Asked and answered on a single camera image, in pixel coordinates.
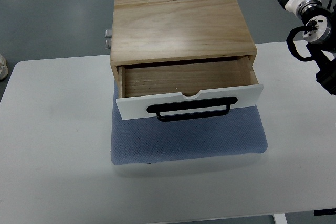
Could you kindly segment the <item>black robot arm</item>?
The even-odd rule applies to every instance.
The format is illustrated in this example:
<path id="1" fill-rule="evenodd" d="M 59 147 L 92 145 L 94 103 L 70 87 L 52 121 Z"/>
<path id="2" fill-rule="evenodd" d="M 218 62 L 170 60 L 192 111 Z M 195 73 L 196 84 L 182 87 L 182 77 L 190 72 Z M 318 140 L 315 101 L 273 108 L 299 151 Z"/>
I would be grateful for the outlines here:
<path id="1" fill-rule="evenodd" d="M 315 61 L 319 67 L 316 81 L 331 95 L 335 95 L 335 59 L 330 60 L 325 53 L 335 54 L 335 6 L 329 0 L 323 7 L 320 0 L 302 1 L 295 14 L 301 18 L 302 26 L 292 29 L 286 39 L 288 50 L 299 61 Z M 297 52 L 293 39 L 302 32 L 311 56 L 303 57 Z"/>

